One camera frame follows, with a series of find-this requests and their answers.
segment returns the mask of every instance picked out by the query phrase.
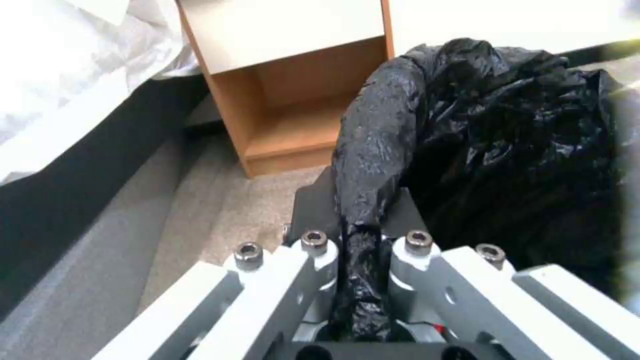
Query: black plastic bag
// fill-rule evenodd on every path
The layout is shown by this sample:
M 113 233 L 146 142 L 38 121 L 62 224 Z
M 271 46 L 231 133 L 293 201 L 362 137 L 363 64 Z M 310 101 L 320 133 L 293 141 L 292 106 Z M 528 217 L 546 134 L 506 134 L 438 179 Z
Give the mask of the black plastic bag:
M 341 339 L 392 336 L 380 221 L 400 186 L 442 248 L 494 243 L 516 268 L 558 263 L 615 295 L 628 170 L 616 160 L 640 132 L 627 121 L 617 138 L 630 112 L 616 116 L 613 101 L 630 109 L 637 97 L 604 71 L 567 68 L 545 51 L 457 39 L 369 77 L 332 161 L 346 262 L 330 323 Z

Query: white tabletop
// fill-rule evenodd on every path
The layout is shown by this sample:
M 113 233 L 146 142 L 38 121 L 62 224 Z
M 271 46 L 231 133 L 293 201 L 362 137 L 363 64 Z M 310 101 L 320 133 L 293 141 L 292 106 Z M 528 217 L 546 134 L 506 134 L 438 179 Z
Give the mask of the white tabletop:
M 562 53 L 640 38 L 636 0 L 389 0 L 396 55 L 459 37 Z

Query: bed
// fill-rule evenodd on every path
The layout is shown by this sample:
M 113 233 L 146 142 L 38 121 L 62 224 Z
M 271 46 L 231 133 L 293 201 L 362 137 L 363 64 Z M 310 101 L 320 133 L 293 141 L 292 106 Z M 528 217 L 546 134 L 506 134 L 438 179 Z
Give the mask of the bed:
M 137 310 L 208 90 L 175 3 L 125 3 L 0 5 L 0 358 L 90 356 Z

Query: dark grey mattress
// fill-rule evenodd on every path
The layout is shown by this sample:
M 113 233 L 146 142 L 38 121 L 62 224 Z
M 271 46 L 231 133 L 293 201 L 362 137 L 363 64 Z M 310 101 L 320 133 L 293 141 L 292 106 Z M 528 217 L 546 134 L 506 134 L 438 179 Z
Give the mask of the dark grey mattress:
M 207 94 L 202 76 L 147 81 L 41 172 L 0 187 L 0 319 Z

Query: hex socket screw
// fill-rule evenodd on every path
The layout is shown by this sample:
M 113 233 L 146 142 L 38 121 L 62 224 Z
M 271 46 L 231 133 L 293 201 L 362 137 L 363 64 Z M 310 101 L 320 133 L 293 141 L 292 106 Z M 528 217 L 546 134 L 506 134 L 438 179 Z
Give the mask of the hex socket screw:
M 238 269 L 244 271 L 256 270 L 264 262 L 262 246 L 252 241 L 242 243 L 236 247 L 234 259 Z
M 411 230 L 404 237 L 404 248 L 413 255 L 429 255 L 432 244 L 433 238 L 426 231 Z
M 502 270 L 504 261 L 507 259 L 504 250 L 493 244 L 481 243 L 476 245 L 476 253 L 498 270 Z
M 300 240 L 302 250 L 314 258 L 321 256 L 326 252 L 327 243 L 329 242 L 324 231 L 320 230 L 307 231 L 302 234 Z

